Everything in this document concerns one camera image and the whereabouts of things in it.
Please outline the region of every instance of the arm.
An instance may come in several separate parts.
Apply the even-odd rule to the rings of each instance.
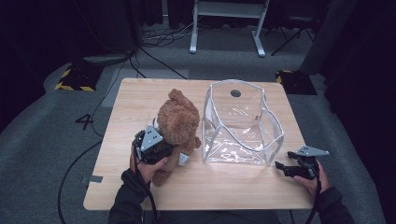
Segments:
[[[321,182],[321,191],[318,201],[318,212],[320,221],[323,224],[335,224],[335,223],[355,223],[352,216],[350,215],[347,208],[342,203],[342,195],[338,189],[332,187],[329,182],[329,178],[323,170],[320,162],[319,166],[319,176]],[[295,176],[293,178],[299,184],[306,187],[309,192],[315,196],[317,189],[317,180],[308,180],[300,176]]]
[[[155,172],[168,161],[163,158],[154,165],[139,162],[137,165],[140,178],[135,172],[134,151],[131,153],[130,168],[121,175],[123,185],[120,187],[115,202],[110,209],[108,223],[142,223],[142,206],[140,205],[146,198],[147,193],[144,185],[149,184]]]

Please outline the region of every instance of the plush toy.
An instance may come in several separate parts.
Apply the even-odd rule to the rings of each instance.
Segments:
[[[180,153],[188,156],[201,146],[201,140],[196,136],[200,122],[198,109],[181,91],[173,89],[168,96],[169,100],[160,108],[156,121],[159,133],[174,149],[168,163],[152,178],[152,183],[158,187],[178,167]]]

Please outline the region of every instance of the clear plastic bag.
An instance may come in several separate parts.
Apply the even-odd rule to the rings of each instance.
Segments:
[[[203,161],[270,166],[284,139],[264,89],[241,80],[210,85],[202,128]]]

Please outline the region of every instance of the hand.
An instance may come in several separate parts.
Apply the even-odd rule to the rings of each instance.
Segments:
[[[326,189],[330,188],[330,182],[329,182],[329,178],[327,177],[326,173],[324,172],[323,167],[319,161],[318,161],[318,167],[319,167],[319,180],[321,182],[321,191],[320,191],[320,193],[321,193],[321,192],[325,191]],[[316,192],[317,192],[317,180],[316,179],[313,179],[313,180],[305,179],[298,175],[295,175],[293,179],[295,181],[297,181],[299,184],[306,187],[313,196],[316,195]]]
[[[136,172],[134,171],[134,160],[138,160],[138,158],[134,156],[134,147],[132,147],[131,158],[129,160],[129,168],[132,170],[132,172],[136,174]],[[167,162],[167,157],[163,158],[162,160],[158,161],[153,165],[139,162],[137,164],[137,169],[139,170],[140,174],[145,180],[145,183],[147,184],[152,179],[152,177],[154,177],[155,172],[163,168]]]

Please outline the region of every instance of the clear storage box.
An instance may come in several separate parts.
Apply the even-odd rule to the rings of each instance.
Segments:
[[[271,165],[284,132],[265,91],[241,80],[210,85],[203,117],[203,161]]]

